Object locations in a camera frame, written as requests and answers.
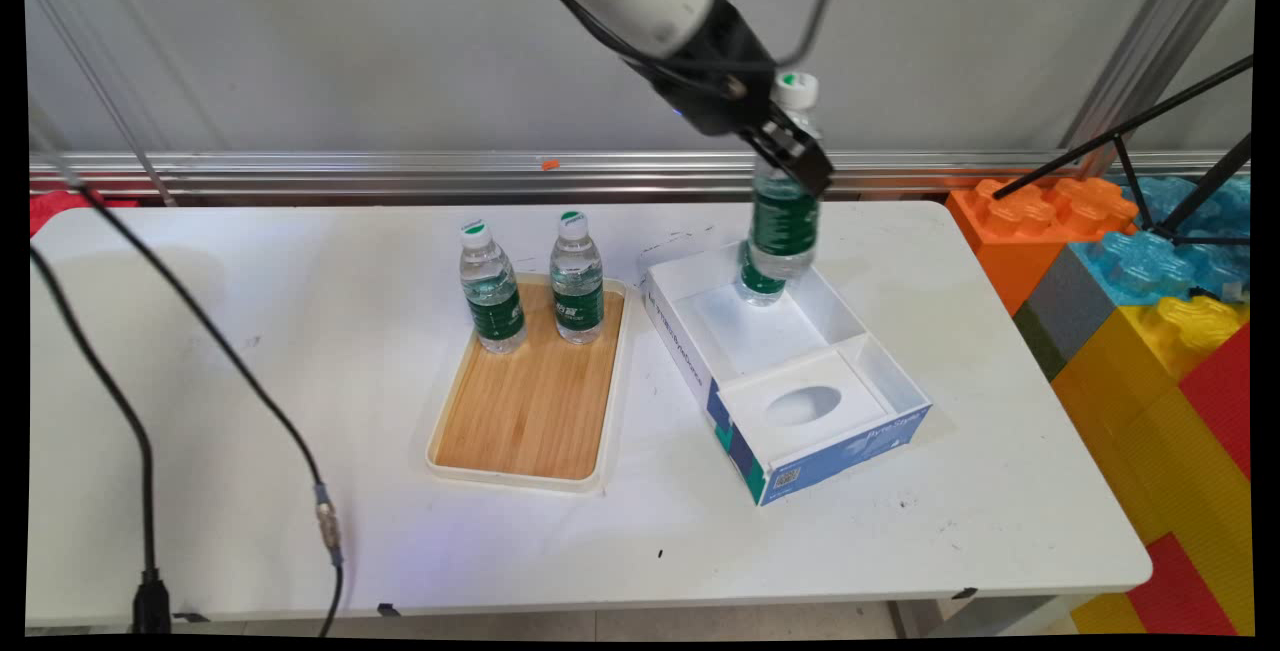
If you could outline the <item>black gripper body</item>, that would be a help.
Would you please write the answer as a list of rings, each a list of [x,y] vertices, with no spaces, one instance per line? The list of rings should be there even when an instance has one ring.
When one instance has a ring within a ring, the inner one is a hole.
[[[771,119],[776,63],[730,0],[714,0],[703,26],[648,82],[700,136],[750,136]]]

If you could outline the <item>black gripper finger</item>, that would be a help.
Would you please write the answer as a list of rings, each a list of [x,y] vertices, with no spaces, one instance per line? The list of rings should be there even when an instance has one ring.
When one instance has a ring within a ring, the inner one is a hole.
[[[762,168],[771,173],[786,174],[805,194],[813,200],[823,200],[835,173],[823,146],[800,145],[797,148],[785,148],[777,145],[774,130],[774,115],[769,115],[767,122],[758,127],[745,128],[744,141],[756,153]]]
[[[820,145],[823,133],[812,107],[774,107],[774,139],[785,148]]]

